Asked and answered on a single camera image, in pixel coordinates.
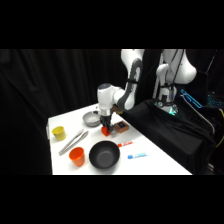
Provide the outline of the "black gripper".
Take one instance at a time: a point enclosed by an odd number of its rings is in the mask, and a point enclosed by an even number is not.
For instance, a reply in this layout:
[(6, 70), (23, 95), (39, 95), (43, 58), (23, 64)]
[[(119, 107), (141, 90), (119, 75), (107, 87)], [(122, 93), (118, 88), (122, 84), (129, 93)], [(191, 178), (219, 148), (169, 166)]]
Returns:
[(112, 110), (102, 110), (100, 115), (100, 121), (102, 124), (101, 131), (105, 130), (106, 126), (109, 126), (108, 131), (113, 131), (113, 125), (111, 124), (113, 111)]

